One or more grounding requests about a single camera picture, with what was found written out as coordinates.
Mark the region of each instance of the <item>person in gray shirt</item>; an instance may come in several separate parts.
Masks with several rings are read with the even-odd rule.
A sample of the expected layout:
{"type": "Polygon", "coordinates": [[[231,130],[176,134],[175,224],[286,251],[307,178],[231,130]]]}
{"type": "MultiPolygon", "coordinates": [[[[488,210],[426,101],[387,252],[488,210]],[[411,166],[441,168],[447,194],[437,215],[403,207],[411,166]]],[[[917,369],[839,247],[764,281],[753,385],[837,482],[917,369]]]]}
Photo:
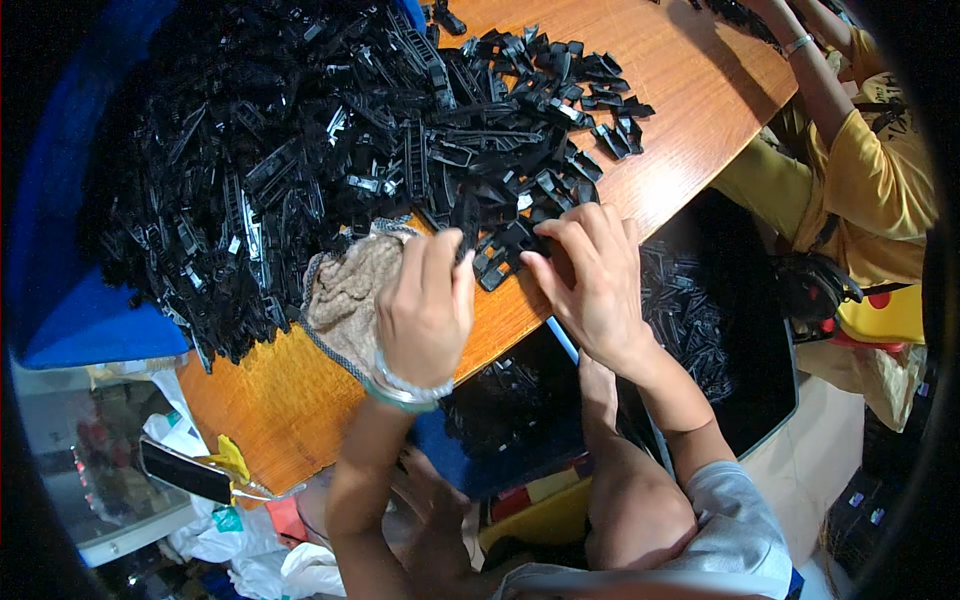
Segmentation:
{"type": "MultiPolygon", "coordinates": [[[[460,538],[466,499],[421,453],[404,449],[416,413],[370,390],[348,432],[326,527],[351,598],[785,597],[792,571],[783,533],[736,463],[713,410],[640,313],[637,223],[584,204],[536,233],[559,247],[524,252],[554,315],[580,343],[584,441],[594,460],[586,541],[591,571],[552,564],[476,573],[460,538]],[[676,481],[616,431],[615,374],[637,385],[666,438],[676,481]],[[398,560],[380,520],[399,456],[433,511],[398,560]]],[[[378,297],[379,341],[404,390],[449,381],[472,327],[470,255],[454,265],[456,229],[414,239],[397,281],[378,297]]]]}

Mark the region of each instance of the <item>person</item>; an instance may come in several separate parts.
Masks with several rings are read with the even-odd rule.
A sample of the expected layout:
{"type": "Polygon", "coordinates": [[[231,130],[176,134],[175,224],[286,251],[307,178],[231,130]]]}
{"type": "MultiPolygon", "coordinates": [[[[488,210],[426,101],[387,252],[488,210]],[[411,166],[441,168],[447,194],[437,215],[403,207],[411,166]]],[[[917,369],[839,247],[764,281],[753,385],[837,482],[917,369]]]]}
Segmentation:
{"type": "MultiPolygon", "coordinates": [[[[784,597],[791,563],[776,519],[736,463],[703,393],[641,317],[636,221],[621,220],[611,205],[591,203],[535,231],[559,242],[562,250],[550,259],[534,252],[521,259],[582,347],[583,433],[595,463],[588,501],[592,530],[585,548],[591,569],[615,569],[621,575],[732,573],[753,582],[744,593],[784,597]],[[560,275],[562,262],[572,265],[572,286],[560,275]],[[676,481],[617,435],[615,373],[639,388],[672,451],[676,481]]],[[[461,238],[459,230],[448,229],[410,240],[397,279],[379,293],[383,365],[401,388],[452,384],[473,324],[471,256],[453,266],[461,238]]],[[[468,501],[425,456],[404,447],[417,415],[411,410],[420,407],[403,407],[396,392],[384,388],[389,386],[382,380],[368,385],[370,394],[344,441],[326,509],[327,532],[349,597],[514,597],[524,582],[542,586],[557,576],[597,574],[516,563],[493,573],[474,572],[461,535],[468,501]],[[433,509],[403,563],[381,532],[398,457],[411,480],[428,491],[433,509]]]]}
{"type": "Polygon", "coordinates": [[[851,99],[786,0],[741,2],[766,22],[797,79],[800,97],[770,124],[795,157],[755,138],[711,185],[861,286],[920,283],[937,218],[933,168],[897,77],[866,32],[818,0],[795,0],[810,30],[852,63],[851,99]]]}

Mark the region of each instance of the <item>yellow t-shirt sleeve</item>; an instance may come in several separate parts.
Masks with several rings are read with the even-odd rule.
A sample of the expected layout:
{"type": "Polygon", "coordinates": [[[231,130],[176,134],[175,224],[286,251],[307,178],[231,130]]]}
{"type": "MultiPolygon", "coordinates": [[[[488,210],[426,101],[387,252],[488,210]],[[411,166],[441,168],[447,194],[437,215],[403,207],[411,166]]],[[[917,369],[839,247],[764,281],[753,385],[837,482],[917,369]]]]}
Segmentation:
{"type": "Polygon", "coordinates": [[[883,61],[883,56],[876,47],[874,39],[862,29],[850,27],[850,36],[853,46],[853,79],[860,87],[877,73],[889,71],[883,61]]]}
{"type": "Polygon", "coordinates": [[[824,177],[824,210],[888,239],[923,237],[936,209],[928,169],[889,152],[854,110],[833,140],[824,177]]]}

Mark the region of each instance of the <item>gray t-shirt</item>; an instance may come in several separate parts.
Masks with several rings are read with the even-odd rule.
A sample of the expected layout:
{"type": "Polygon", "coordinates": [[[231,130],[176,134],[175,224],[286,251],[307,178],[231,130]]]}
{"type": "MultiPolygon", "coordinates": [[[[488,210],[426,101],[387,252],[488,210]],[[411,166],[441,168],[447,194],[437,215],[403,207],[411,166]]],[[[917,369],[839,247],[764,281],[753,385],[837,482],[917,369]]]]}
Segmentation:
{"type": "Polygon", "coordinates": [[[524,564],[503,578],[491,600],[508,588],[588,591],[609,584],[659,582],[728,595],[784,598],[793,565],[783,532],[743,467],[719,461],[686,485],[699,532],[676,559],[649,571],[581,571],[555,564],[524,564]]]}

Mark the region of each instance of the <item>yellow shirt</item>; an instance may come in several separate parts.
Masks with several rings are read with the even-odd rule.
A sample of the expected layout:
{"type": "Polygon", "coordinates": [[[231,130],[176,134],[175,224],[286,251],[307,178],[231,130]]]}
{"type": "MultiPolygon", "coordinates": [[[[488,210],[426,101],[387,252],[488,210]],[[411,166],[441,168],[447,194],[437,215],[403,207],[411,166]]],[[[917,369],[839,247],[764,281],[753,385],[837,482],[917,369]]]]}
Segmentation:
{"type": "MultiPolygon", "coordinates": [[[[909,106],[870,36],[855,28],[851,33],[860,89],[853,103],[893,98],[909,106]]],[[[874,133],[880,116],[851,112],[830,150],[810,124],[807,146],[816,176],[794,250],[808,250],[833,213],[841,219],[820,252],[835,256],[855,281],[920,283],[925,232],[937,218],[933,167],[910,108],[874,133]]]]}

